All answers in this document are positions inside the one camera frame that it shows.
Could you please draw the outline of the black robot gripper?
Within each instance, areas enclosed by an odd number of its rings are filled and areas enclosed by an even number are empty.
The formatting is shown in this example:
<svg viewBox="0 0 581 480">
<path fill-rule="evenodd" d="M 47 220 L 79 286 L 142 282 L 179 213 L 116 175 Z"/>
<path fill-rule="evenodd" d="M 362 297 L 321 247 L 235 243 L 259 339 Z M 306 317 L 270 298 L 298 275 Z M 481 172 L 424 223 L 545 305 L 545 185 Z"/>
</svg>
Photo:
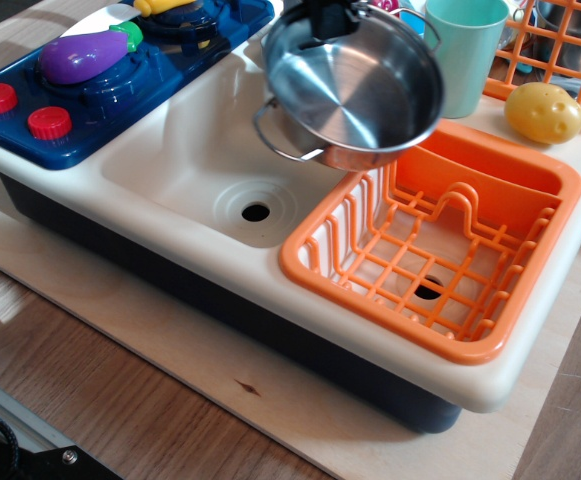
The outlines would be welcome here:
<svg viewBox="0 0 581 480">
<path fill-rule="evenodd" d="M 329 40 L 357 31 L 358 19 L 353 13 L 363 4 L 353 0 L 304 0 L 312 14 L 312 36 Z"/>
</svg>

